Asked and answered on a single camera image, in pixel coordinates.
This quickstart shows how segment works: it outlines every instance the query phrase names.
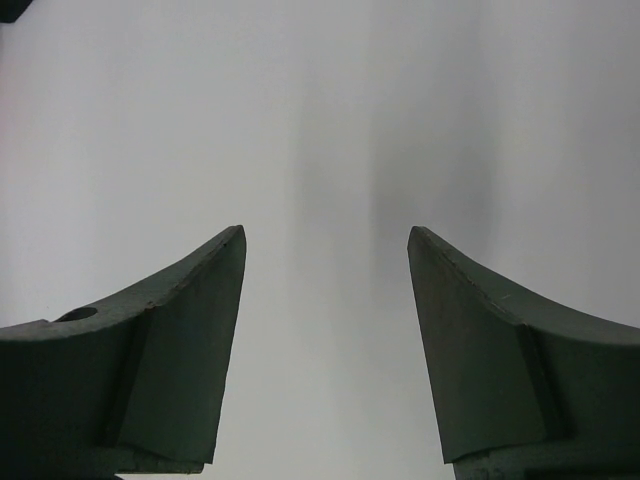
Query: white surface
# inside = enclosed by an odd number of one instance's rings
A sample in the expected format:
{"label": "white surface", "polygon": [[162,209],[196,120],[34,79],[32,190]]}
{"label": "white surface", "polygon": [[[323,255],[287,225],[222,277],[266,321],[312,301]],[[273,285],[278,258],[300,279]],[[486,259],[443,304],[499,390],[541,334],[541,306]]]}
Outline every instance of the white surface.
{"label": "white surface", "polygon": [[202,478],[452,478],[409,228],[640,326],[639,22],[635,0],[36,0],[0,29],[2,325],[242,223]]}

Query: black object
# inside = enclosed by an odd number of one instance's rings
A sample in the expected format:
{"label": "black object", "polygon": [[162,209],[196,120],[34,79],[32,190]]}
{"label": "black object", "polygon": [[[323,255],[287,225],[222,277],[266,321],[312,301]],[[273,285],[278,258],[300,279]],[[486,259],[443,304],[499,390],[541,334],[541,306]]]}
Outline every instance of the black object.
{"label": "black object", "polygon": [[13,23],[33,0],[0,0],[0,23]]}
{"label": "black object", "polygon": [[242,227],[55,322],[0,329],[3,479],[212,463],[244,276]]}
{"label": "black object", "polygon": [[423,227],[408,245],[458,480],[640,479],[640,330],[572,310]]}

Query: hole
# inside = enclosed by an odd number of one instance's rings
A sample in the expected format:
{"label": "hole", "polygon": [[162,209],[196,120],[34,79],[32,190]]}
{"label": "hole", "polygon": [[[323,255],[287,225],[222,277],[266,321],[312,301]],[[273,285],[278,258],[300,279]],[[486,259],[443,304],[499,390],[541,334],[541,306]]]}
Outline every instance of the hole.
{"label": "hole", "polygon": [[75,310],[71,310],[69,313],[56,320],[56,322],[74,322],[76,320],[82,320],[83,318],[93,317],[96,313],[98,313],[97,308],[80,307]]}

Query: screw hole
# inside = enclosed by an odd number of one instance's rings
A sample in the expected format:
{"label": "screw hole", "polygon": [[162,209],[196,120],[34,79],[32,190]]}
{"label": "screw hole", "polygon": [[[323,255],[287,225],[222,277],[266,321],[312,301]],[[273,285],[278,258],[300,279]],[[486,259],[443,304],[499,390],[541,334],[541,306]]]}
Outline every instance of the screw hole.
{"label": "screw hole", "polygon": [[84,318],[93,317],[98,313],[97,308],[93,307],[80,307],[75,310],[71,310],[69,313],[64,314],[56,322],[74,322],[76,320],[82,320]]}

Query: black corner object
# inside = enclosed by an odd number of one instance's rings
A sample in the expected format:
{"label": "black corner object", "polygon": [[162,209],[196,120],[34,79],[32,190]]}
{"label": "black corner object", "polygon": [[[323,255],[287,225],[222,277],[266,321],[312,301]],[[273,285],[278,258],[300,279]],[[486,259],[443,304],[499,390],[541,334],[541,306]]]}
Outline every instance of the black corner object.
{"label": "black corner object", "polygon": [[14,23],[33,0],[0,0],[0,23]]}
{"label": "black corner object", "polygon": [[62,318],[0,329],[2,478],[199,473],[212,463],[244,276],[230,227]]}
{"label": "black corner object", "polygon": [[423,227],[408,245],[457,480],[640,479],[640,330],[543,298]]}

